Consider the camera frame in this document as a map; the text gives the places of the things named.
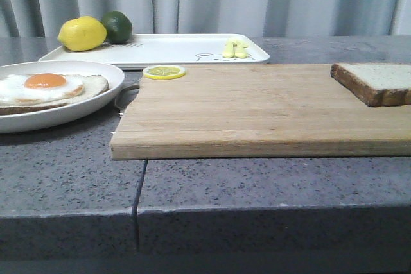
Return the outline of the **white bread slice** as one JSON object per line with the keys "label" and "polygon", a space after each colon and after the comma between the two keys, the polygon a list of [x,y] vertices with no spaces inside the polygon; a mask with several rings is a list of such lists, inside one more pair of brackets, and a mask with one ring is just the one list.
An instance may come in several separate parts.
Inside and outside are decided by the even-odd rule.
{"label": "white bread slice", "polygon": [[330,75],[369,107],[410,104],[410,64],[335,63]]}

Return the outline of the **green lime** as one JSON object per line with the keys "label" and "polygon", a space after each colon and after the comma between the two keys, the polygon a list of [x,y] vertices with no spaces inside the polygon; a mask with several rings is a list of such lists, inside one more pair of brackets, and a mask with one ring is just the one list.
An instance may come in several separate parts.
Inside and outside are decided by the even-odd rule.
{"label": "green lime", "polygon": [[106,41],[111,44],[123,44],[132,36],[132,23],[122,12],[105,13],[101,18],[101,23],[107,30]]}

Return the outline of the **wooden cutting board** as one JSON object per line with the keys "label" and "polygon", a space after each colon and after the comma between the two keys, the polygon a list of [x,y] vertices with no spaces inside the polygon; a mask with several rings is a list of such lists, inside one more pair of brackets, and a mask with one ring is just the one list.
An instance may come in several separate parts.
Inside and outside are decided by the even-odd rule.
{"label": "wooden cutting board", "polygon": [[410,107],[368,107],[328,64],[189,65],[141,78],[110,141],[115,160],[410,154]]}

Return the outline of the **white rectangular tray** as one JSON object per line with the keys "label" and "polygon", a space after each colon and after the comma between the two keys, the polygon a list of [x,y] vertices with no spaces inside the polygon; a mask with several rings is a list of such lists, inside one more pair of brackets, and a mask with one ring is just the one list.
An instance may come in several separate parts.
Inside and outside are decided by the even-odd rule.
{"label": "white rectangular tray", "polygon": [[[247,57],[223,57],[222,53],[229,41],[242,43]],[[135,34],[125,44],[103,43],[90,51],[82,52],[60,46],[40,58],[41,61],[101,62],[127,71],[160,64],[265,64],[269,59],[270,56],[248,37],[232,33]]]}

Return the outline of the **fried egg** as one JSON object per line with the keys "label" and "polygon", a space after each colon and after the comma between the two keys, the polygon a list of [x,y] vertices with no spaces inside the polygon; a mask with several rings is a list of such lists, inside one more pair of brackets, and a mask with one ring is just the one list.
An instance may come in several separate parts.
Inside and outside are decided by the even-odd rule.
{"label": "fried egg", "polygon": [[31,75],[11,74],[1,80],[1,104],[32,105],[73,98],[84,90],[77,76],[54,73]]}

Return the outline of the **white round plate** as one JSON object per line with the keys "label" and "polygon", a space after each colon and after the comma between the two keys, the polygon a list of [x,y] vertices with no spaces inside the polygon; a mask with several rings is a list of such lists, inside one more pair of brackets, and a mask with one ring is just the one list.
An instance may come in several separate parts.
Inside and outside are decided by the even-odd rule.
{"label": "white round plate", "polygon": [[1,133],[17,133],[40,130],[68,123],[85,117],[109,104],[120,92],[125,80],[122,69],[111,64],[79,60],[24,62],[1,66],[1,77],[9,74],[79,74],[82,76],[101,75],[108,81],[109,90],[79,103],[1,116]]}

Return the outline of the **lemon slice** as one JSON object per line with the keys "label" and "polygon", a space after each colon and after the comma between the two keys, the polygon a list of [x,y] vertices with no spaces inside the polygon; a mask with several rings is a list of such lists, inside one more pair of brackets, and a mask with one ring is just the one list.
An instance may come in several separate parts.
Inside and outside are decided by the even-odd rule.
{"label": "lemon slice", "polygon": [[143,69],[144,77],[154,80],[171,80],[183,77],[186,69],[177,65],[154,65]]}

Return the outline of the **yellow lemon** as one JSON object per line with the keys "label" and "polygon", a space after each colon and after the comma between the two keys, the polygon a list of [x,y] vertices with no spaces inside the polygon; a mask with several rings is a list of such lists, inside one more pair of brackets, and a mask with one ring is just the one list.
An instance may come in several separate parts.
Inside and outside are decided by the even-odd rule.
{"label": "yellow lemon", "polygon": [[107,30],[96,18],[83,16],[66,21],[58,34],[58,41],[70,51],[88,51],[100,46]]}

